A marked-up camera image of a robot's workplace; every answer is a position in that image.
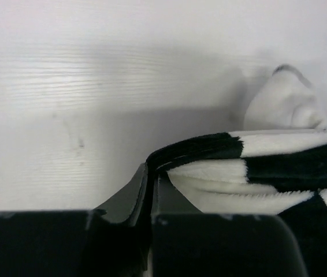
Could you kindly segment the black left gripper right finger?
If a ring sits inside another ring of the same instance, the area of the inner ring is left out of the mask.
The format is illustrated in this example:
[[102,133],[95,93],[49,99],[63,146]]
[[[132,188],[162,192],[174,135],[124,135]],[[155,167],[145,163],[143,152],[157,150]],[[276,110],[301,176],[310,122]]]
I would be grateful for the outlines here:
[[278,217],[206,214],[166,174],[154,181],[153,276],[307,276],[298,243]]

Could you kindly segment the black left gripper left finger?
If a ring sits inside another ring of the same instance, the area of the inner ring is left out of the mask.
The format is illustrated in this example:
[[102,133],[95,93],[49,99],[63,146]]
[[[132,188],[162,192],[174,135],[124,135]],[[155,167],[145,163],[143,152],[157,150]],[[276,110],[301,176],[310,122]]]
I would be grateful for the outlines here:
[[148,168],[92,209],[0,211],[0,276],[142,276]]

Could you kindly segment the black and white checkered pillowcase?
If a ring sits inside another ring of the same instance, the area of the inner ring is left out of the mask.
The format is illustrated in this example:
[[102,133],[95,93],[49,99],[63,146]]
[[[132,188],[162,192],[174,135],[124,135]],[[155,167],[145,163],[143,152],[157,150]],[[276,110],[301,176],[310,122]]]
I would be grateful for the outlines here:
[[279,216],[309,275],[327,276],[327,132],[208,134],[153,152],[147,166],[199,211]]

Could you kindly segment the white pillow insert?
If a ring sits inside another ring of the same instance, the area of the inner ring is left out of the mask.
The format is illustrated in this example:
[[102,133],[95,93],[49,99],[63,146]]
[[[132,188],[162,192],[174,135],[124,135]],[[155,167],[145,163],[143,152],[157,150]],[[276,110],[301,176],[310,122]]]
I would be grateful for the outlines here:
[[312,83],[282,64],[255,94],[243,119],[245,130],[326,130],[327,116]]

